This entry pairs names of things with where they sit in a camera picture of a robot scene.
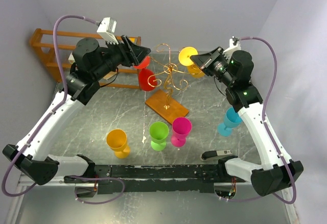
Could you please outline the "red wine glass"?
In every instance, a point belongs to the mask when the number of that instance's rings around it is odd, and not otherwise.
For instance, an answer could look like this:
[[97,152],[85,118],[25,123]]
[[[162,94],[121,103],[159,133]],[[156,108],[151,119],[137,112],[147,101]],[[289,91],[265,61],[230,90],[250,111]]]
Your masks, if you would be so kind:
[[141,90],[143,90],[143,91],[151,91],[155,88],[155,86],[157,84],[157,82],[154,81],[155,80],[154,77],[152,77],[150,79],[151,85],[149,85],[149,83],[148,83],[148,78],[154,74],[151,70],[149,70],[147,68],[150,64],[150,61],[151,61],[150,57],[147,56],[144,58],[144,60],[141,62],[140,65],[134,66],[134,68],[139,71],[138,83],[139,83]]

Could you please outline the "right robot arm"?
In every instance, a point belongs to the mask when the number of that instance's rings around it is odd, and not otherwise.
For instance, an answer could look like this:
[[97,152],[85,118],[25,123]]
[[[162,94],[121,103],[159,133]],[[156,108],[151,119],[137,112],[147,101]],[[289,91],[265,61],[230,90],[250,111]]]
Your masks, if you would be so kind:
[[257,165],[236,156],[222,158],[218,179],[228,182],[236,177],[248,181],[260,196],[293,187],[303,165],[286,152],[264,112],[264,101],[250,81],[254,68],[251,54],[236,50],[227,59],[223,48],[218,47],[209,53],[191,55],[190,59],[204,74],[226,86],[226,98],[249,130],[261,160]]

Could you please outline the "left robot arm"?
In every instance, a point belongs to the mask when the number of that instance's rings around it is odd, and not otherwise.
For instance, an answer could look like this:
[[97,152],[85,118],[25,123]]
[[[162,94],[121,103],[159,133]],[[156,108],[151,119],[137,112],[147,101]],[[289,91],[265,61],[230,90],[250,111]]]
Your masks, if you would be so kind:
[[84,183],[95,178],[95,163],[86,156],[58,157],[50,155],[50,149],[61,130],[100,89],[99,81],[105,75],[119,65],[139,65],[151,52],[125,35],[121,39],[105,47],[95,38],[81,39],[73,51],[76,68],[66,77],[66,88],[56,93],[43,117],[17,145],[8,144],[3,149],[15,167],[36,184],[44,185],[54,177],[71,175]]

